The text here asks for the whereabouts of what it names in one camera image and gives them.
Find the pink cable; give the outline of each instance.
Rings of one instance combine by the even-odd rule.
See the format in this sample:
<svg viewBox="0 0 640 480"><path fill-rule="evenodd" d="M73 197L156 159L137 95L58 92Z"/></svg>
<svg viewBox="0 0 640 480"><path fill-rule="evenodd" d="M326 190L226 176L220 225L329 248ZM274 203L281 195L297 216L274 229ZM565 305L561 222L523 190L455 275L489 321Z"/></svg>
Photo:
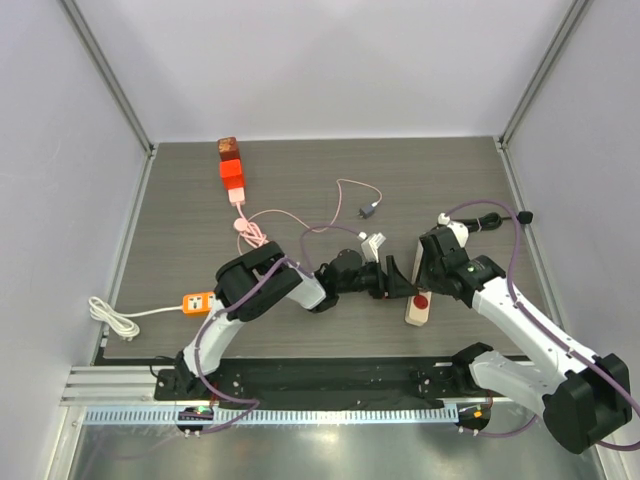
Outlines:
<svg viewBox="0 0 640 480"><path fill-rule="evenodd" d="M336 213L333 215L333 218L331 219L331 221L327 224L328 227L322 227L322 228L312 228L303 220L301 220L299 217L295 216L293 213L287 212L285 210L279 210L279 209L262 210L261 212L254 213L249 218L247 218L242 212L242 207L238 204L236 205L236 208L238 209L240 218L238 218L233 223L233 227L238 231L238 238L236 239L236 245L238 247L238 252L240 253L240 255L242 255L243 253L242 248L240 248L241 238L244 239L244 241L248 243L252 248L258 248L269 241L267 240L267 235L263 233L262 230L260 230L260 227L255 222L252 221L254 218L259 217L260 215L264 215L265 213L281 213L283 215L287 215L288 217L291 217L296 222L301 224L303 227L307 229L311 229L313 233L325 232L331 225L335 223L335 221L338 219L338 215L340 215L340 209L342 208L342 185L340 184L341 182L352 183L354 185L360 185L362 187L367 187L367 188L370 188L371 190L375 190L376 192L378 192L378 200L376 204L380 204L380 202L382 201L382 192L378 188L374 187L373 185L369 185L368 183L364 183L364 182L358 182L356 180L349 180L348 178L339 178L336 180L336 185L338 185L338 205L336 207Z"/></svg>

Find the cable connector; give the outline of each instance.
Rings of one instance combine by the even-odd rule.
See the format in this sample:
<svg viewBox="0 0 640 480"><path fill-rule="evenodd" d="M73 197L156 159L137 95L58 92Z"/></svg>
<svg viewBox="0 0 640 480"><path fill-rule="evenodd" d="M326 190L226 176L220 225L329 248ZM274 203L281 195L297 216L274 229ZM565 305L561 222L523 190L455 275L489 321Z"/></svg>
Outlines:
<svg viewBox="0 0 640 480"><path fill-rule="evenodd" d="M228 190L229 193L229 203L234 207L238 205L244 205L244 188L237 187Z"/></svg>
<svg viewBox="0 0 640 480"><path fill-rule="evenodd" d="M441 213L438 215L438 225L442 225L446 227L451 223L451 217L447 216L446 213Z"/></svg>
<svg viewBox="0 0 640 480"><path fill-rule="evenodd" d="M369 205L366 205L360 208L360 210L358 211L358 216L365 220L373 216L373 214L376 213L376 207L378 206L379 203L380 202L373 202L373 203L370 203Z"/></svg>
<svg viewBox="0 0 640 480"><path fill-rule="evenodd" d="M360 245L362 253L367 262L380 262L378 250L387 238L381 233L374 233L369 235L367 239Z"/></svg>

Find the orange block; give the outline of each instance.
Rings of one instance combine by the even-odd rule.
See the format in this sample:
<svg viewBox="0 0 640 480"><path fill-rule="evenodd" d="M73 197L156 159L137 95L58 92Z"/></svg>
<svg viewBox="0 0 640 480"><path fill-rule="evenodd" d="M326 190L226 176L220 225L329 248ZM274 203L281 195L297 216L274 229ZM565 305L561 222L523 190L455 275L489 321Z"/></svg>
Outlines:
<svg viewBox="0 0 640 480"><path fill-rule="evenodd" d="M244 175L242 173L242 163L239 159L220 162L220 177L227 190L244 187Z"/></svg>

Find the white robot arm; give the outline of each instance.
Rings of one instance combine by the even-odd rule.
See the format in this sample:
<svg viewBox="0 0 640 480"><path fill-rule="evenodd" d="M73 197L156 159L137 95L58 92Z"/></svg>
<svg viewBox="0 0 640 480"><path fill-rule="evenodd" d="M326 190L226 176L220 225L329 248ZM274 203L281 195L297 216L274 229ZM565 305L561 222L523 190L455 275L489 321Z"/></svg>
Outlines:
<svg viewBox="0 0 640 480"><path fill-rule="evenodd" d="M628 423L629 403L576 356L597 365L629 391L624 362L614 354L600 358L567 335L515 286L510 288L505 272L491 259L469 259L463 224L440 219L439 223L420 237L418 288L462 300L505 332L533 363L523 366L488 345L472 345L452 357L462 389L493 390L525 406L543 418L554 438L573 453ZM569 353L551 336L562 339Z"/></svg>

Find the power strip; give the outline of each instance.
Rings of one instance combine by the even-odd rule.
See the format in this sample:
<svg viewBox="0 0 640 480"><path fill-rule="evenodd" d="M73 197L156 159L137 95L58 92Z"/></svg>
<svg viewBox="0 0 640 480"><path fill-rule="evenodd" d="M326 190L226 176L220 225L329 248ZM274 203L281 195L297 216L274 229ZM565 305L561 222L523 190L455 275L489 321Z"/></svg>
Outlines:
<svg viewBox="0 0 640 480"><path fill-rule="evenodd" d="M182 311L186 315L202 315L213 308L213 292L189 293L182 299Z"/></svg>
<svg viewBox="0 0 640 480"><path fill-rule="evenodd" d="M218 425L235 418L238 410L215 407L213 421L180 420L185 406L145 407L88 407L83 425ZM237 425L360 425L390 423L456 423L458 406L445 404L443 408L429 410L339 412L255 410Z"/></svg>

